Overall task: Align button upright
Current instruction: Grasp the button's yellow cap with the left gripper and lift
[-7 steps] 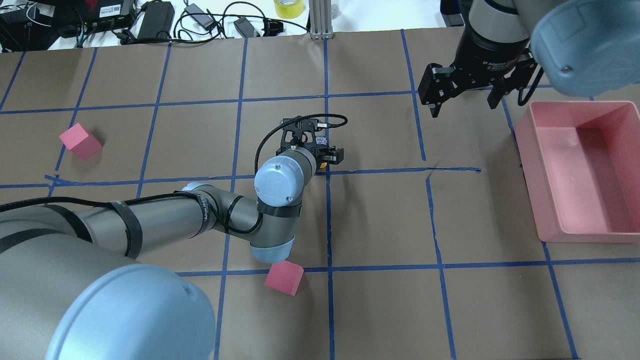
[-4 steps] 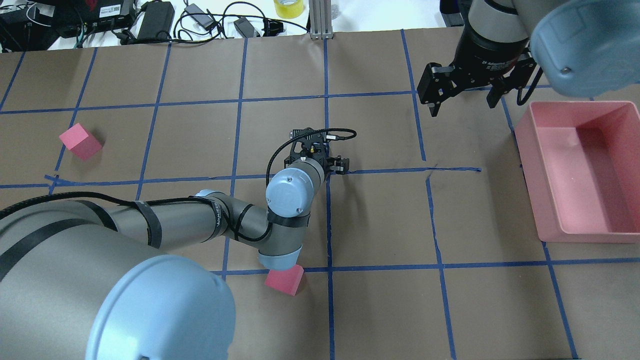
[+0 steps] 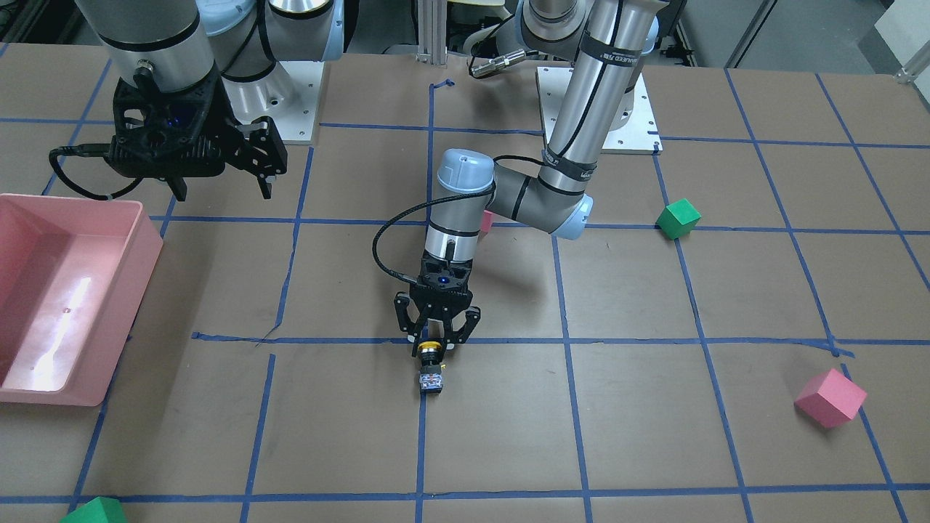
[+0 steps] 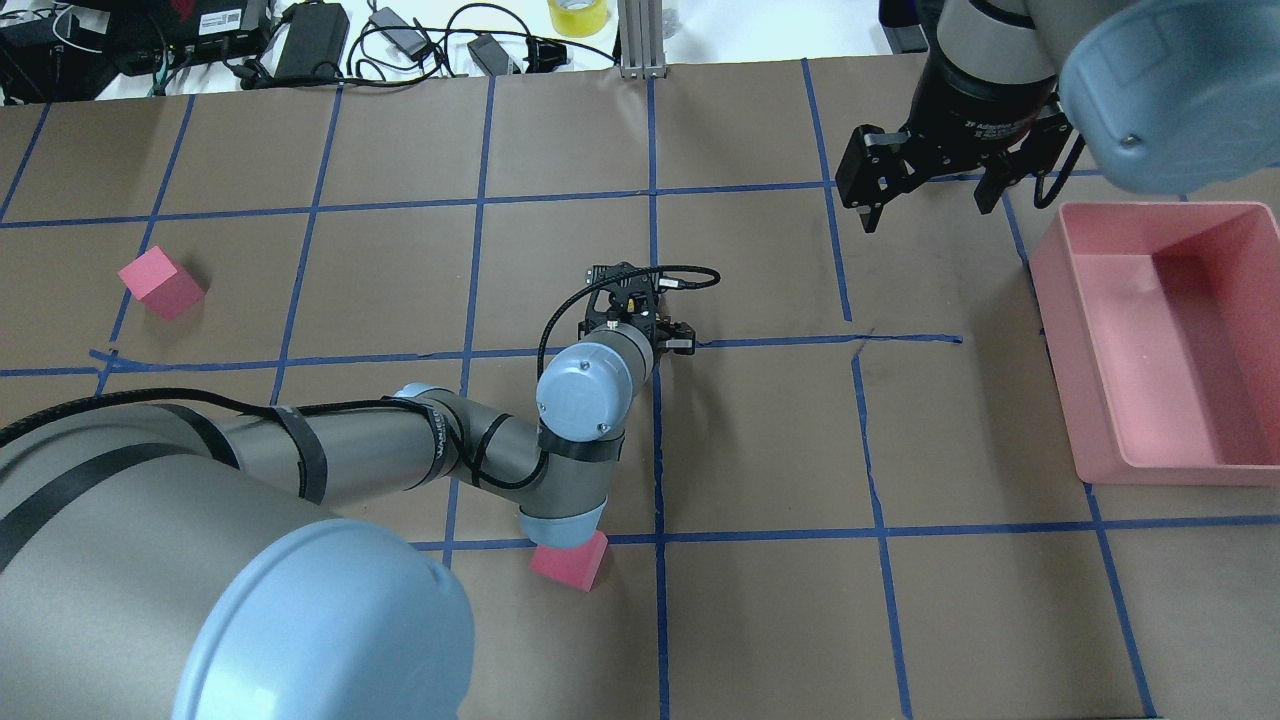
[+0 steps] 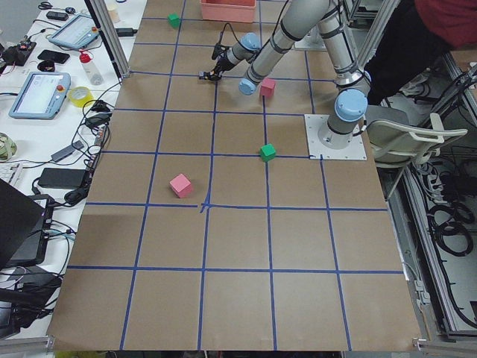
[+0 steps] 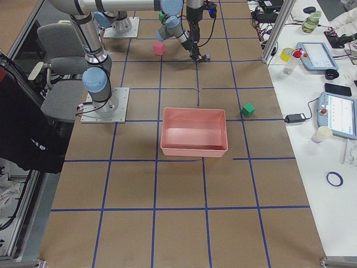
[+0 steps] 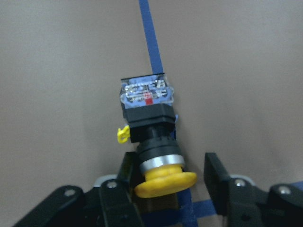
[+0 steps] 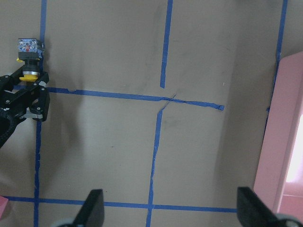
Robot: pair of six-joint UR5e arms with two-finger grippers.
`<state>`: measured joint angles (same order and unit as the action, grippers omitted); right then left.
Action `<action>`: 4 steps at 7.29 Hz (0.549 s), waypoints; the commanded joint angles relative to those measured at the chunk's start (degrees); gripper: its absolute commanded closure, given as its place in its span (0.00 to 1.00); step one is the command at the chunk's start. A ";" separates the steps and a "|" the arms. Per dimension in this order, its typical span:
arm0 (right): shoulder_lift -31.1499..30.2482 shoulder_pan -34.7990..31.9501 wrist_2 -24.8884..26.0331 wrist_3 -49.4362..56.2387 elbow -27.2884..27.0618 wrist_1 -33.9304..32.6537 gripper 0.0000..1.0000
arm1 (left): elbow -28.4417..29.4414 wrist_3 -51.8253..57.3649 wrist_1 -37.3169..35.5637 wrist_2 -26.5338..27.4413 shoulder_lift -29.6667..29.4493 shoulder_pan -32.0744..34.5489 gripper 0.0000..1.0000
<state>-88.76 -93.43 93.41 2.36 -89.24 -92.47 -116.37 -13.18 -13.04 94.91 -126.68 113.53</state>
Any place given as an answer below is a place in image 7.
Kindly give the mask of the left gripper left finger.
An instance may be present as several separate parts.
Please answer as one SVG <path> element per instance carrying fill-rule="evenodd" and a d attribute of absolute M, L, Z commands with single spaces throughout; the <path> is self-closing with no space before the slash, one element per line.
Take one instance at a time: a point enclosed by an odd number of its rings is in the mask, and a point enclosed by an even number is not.
<path fill-rule="evenodd" d="M 98 188 L 104 227 L 144 226 L 132 200 L 134 188 L 142 182 L 137 153 L 126 152 L 117 177 L 104 181 Z"/>

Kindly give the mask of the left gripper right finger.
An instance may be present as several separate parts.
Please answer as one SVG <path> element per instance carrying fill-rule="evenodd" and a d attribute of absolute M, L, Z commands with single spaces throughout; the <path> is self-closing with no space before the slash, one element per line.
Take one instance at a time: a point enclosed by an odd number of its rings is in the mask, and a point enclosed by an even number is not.
<path fill-rule="evenodd" d="M 216 153 L 205 153 L 204 182 L 224 227 L 264 227 L 267 193 L 242 175 L 230 175 Z"/>

